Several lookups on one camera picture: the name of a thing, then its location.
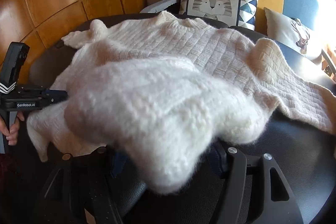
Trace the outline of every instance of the human hand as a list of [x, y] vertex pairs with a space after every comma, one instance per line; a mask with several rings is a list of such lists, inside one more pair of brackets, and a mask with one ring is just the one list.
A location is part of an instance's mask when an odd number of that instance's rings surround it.
[[5, 121], [0, 117], [0, 131], [3, 135], [6, 136], [6, 139], [8, 140], [8, 145], [16, 145], [17, 143], [17, 136], [20, 129], [19, 119], [21, 121], [25, 120], [25, 117], [21, 111], [18, 111], [15, 122], [10, 126], [8, 131]]

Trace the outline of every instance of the tiger print pillow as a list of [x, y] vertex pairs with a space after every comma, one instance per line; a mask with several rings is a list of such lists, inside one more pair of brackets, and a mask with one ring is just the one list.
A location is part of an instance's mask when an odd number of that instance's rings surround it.
[[181, 0], [179, 14], [216, 19], [254, 30], [258, 0]]

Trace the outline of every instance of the fluffy mohair sweater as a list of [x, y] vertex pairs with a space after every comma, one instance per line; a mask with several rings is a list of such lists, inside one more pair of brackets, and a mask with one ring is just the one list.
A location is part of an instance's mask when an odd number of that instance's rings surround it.
[[63, 153], [113, 144], [158, 193], [181, 188], [215, 137], [245, 144], [278, 109], [335, 132], [335, 97], [290, 69], [269, 39], [256, 45], [232, 29], [168, 12], [63, 38], [78, 48], [51, 88], [67, 101], [32, 113], [28, 134], [41, 160], [53, 142]]

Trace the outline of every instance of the cushion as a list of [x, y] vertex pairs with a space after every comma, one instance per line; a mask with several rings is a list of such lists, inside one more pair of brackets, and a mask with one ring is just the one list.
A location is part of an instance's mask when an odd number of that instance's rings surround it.
[[181, 0], [179, 14], [211, 18], [254, 30], [258, 0]]
[[298, 18], [292, 19], [266, 7], [264, 10], [268, 37], [292, 48], [315, 64], [321, 63], [322, 41], [314, 31]]

